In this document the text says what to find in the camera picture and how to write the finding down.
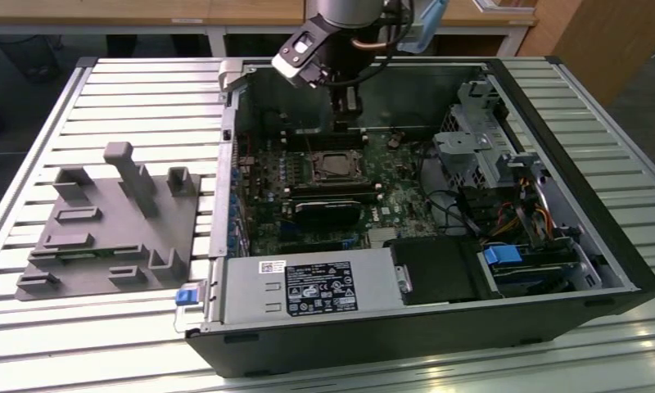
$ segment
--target sticker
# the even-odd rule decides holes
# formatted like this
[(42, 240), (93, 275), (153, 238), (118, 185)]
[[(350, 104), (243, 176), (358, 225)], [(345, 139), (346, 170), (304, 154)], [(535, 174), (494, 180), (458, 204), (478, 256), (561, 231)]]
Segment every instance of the sticker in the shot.
[(178, 18), (178, 19), (171, 19), (171, 23), (203, 23), (203, 20)]
[(261, 260), (259, 273), (282, 273), (285, 267), (284, 260)]
[(349, 262), (304, 264), (282, 269), (286, 312), (292, 317), (358, 309)]

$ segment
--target wooden table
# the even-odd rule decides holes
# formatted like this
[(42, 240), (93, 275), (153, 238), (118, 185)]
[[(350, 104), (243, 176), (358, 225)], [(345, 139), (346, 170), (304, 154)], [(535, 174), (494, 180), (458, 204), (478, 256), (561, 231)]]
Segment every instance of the wooden table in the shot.
[[(205, 34), (226, 56), (226, 34), (290, 34), (312, 15), (313, 0), (0, 0), (0, 34)], [(450, 0), (436, 34), (502, 36), (513, 56), (535, 22)]]

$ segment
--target blue tab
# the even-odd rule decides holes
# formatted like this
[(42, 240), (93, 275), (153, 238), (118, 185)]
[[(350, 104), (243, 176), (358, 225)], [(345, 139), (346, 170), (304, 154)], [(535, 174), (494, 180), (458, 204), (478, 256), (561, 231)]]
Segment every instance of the blue tab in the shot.
[(489, 246), (482, 251), (488, 264), (513, 264), (521, 262), (520, 252), (516, 246)]
[(179, 289), (174, 296), (177, 305), (197, 305), (198, 304), (198, 289)]

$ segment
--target white table leg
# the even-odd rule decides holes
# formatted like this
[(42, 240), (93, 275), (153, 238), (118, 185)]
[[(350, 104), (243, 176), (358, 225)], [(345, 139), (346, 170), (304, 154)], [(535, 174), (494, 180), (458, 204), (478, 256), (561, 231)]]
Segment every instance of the white table leg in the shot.
[(226, 57), (225, 50), (225, 26), (207, 26), (206, 28), (207, 44), (213, 57)]
[(501, 41), (500, 48), (497, 49), (498, 57), (513, 57), (516, 56), (516, 51), (518, 51), (521, 46), (521, 41), (524, 41), (525, 31), (528, 27), (516, 26), (508, 28), (508, 33)]

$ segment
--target motherboard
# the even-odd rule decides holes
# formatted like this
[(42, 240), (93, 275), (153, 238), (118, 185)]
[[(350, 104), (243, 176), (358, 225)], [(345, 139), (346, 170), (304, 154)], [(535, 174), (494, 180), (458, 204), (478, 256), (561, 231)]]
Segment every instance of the motherboard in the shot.
[(250, 154), (243, 148), (251, 255), (377, 248), (437, 233), (417, 184), (420, 143), (388, 129), (350, 138), (321, 141), (300, 131)]

